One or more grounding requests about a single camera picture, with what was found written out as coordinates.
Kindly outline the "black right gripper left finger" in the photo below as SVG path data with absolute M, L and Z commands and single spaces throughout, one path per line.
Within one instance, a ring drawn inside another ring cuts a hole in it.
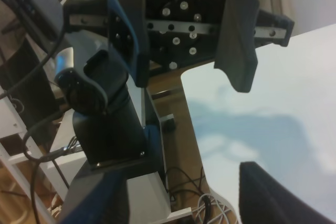
M 71 182 L 58 223 L 129 223 L 127 173 L 83 167 Z

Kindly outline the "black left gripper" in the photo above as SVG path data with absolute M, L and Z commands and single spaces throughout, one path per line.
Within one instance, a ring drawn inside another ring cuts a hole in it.
M 135 85 L 148 84 L 150 63 L 163 73 L 214 60 L 232 87 L 251 90 L 256 48 L 289 44 L 294 22 L 259 6 L 258 0 L 67 0 L 66 32 L 106 37 L 112 56 Z

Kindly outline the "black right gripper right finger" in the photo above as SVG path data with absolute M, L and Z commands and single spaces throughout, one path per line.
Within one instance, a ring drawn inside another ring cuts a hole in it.
M 255 162 L 239 165 L 239 215 L 242 223 L 333 223 Z

